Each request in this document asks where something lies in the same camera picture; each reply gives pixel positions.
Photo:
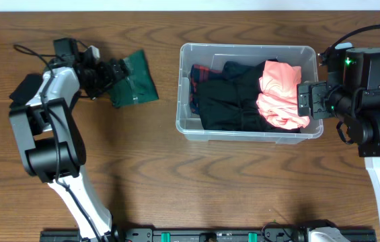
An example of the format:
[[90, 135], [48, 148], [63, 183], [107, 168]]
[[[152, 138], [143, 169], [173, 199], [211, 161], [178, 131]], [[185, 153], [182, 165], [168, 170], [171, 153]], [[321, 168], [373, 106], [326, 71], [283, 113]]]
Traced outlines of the large black garment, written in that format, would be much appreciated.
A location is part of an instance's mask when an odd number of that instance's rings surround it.
[[199, 116], [205, 130], [299, 133], [300, 129], [277, 128], [260, 115], [256, 100], [264, 62], [233, 79], [199, 83]]

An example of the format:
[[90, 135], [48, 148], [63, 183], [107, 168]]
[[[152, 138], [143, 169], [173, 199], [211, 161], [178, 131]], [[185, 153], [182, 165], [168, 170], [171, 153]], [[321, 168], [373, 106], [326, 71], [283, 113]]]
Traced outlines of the clear plastic storage bin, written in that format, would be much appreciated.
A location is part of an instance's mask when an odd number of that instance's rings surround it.
[[311, 119], [300, 133], [240, 132], [205, 130], [200, 117], [190, 110], [190, 70], [199, 64], [220, 71], [227, 61], [255, 66], [268, 59], [302, 68], [302, 80], [317, 82], [317, 54], [310, 46], [245, 45], [186, 43], [180, 49], [176, 128], [188, 140], [256, 141], [294, 145], [307, 139], [319, 138], [323, 121]]

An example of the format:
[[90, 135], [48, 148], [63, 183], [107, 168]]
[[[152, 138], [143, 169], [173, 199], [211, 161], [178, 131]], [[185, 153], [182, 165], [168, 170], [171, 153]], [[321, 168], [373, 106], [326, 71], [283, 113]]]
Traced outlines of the black cloth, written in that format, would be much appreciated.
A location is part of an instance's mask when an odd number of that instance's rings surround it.
[[9, 95], [9, 98], [12, 100], [9, 107], [12, 109], [26, 105], [36, 95], [42, 82], [41, 74], [32, 73], [26, 75], [24, 80]]

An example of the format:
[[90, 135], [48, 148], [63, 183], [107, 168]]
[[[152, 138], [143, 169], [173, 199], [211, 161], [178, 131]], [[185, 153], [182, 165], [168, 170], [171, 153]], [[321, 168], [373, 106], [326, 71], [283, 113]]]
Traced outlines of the pink salmon garment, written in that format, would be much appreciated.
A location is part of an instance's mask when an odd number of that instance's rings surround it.
[[268, 60], [259, 78], [261, 93], [256, 104], [268, 123], [286, 130], [305, 128], [310, 119], [298, 115], [297, 85], [301, 67]]

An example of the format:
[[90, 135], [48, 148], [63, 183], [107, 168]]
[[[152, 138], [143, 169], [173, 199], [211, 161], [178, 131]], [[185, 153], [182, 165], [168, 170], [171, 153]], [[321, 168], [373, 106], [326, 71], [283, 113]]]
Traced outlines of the black garment with band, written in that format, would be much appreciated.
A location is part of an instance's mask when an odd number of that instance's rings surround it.
[[242, 65], [235, 61], [227, 61], [223, 66], [222, 76], [224, 79], [233, 79], [246, 73], [252, 68], [253, 66]]

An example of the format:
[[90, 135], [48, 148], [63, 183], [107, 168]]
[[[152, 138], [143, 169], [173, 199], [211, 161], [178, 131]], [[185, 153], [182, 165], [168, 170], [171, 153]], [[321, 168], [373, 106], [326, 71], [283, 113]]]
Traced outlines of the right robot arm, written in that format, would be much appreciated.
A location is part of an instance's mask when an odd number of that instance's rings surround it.
[[375, 191], [380, 222], [380, 89], [304, 83], [297, 86], [297, 102], [300, 116], [337, 118], [342, 142], [357, 146]]

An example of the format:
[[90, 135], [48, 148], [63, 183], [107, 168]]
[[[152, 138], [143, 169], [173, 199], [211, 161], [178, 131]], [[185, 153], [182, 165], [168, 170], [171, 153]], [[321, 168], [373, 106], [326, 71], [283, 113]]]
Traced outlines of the dark green cloth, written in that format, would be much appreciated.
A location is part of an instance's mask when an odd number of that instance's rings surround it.
[[123, 59], [126, 77], [108, 91], [115, 108], [153, 102], [159, 99], [144, 50]]

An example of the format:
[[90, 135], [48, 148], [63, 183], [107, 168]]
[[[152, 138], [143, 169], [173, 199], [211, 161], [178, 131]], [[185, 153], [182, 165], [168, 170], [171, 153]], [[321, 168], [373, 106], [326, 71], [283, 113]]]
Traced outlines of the red navy plaid shirt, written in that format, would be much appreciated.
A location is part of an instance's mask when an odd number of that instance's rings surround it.
[[192, 65], [190, 71], [189, 104], [193, 114], [199, 115], [199, 101], [196, 97], [198, 84], [210, 81], [211, 79], [221, 79], [222, 77], [221, 71], [212, 70], [202, 65]]

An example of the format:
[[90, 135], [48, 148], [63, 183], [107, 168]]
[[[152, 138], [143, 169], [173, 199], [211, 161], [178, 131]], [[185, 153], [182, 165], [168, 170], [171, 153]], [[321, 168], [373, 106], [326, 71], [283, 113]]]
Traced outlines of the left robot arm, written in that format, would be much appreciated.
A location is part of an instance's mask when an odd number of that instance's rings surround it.
[[82, 89], [91, 99], [128, 77], [120, 59], [100, 62], [54, 58], [40, 81], [27, 76], [29, 99], [13, 102], [9, 120], [25, 171], [53, 189], [73, 215], [80, 241], [120, 241], [112, 213], [96, 194], [85, 168], [86, 149], [72, 110]]

